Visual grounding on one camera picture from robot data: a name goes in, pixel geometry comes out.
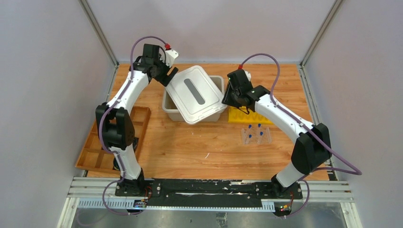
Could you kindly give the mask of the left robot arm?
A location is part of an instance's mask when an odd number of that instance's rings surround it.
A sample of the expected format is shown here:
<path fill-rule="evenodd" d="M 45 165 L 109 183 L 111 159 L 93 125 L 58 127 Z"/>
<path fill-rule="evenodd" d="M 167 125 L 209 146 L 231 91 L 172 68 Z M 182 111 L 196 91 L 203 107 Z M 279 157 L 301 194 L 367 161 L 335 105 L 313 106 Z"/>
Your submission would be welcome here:
<path fill-rule="evenodd" d="M 169 44 L 163 47 L 144 44 L 142 55 L 130 66 L 117 94 L 96 108 L 98 138 L 103 149 L 114 155 L 120 170 L 118 195 L 141 196 L 147 189 L 135 156 L 138 146 L 130 114 L 139 95 L 152 80 L 164 87 L 169 85 L 178 72 L 173 65 L 178 56 Z"/>

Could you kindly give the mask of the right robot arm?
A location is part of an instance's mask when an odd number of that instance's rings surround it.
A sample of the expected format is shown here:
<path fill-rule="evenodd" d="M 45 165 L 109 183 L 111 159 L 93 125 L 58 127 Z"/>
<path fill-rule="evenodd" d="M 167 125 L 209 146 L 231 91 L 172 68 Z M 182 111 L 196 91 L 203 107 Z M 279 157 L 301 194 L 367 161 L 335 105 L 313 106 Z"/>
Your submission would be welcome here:
<path fill-rule="evenodd" d="M 290 193 L 290 186 L 331 158 L 328 127 L 322 123 L 314 125 L 295 115 L 265 87 L 253 87 L 250 74 L 243 69 L 237 69 L 227 77 L 223 104 L 246 107 L 247 111 L 266 117 L 294 143 L 290 163 L 271 178 L 272 194 L 284 198 Z"/>

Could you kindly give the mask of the white bin lid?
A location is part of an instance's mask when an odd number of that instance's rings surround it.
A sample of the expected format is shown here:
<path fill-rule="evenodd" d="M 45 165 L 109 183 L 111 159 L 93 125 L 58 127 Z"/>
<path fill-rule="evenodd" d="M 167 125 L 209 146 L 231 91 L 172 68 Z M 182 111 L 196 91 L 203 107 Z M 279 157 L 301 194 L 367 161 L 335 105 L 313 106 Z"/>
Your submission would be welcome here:
<path fill-rule="evenodd" d="M 177 73 L 165 91 L 189 125 L 197 124 L 227 107 L 221 103 L 224 93 L 201 66 L 192 66 Z"/>

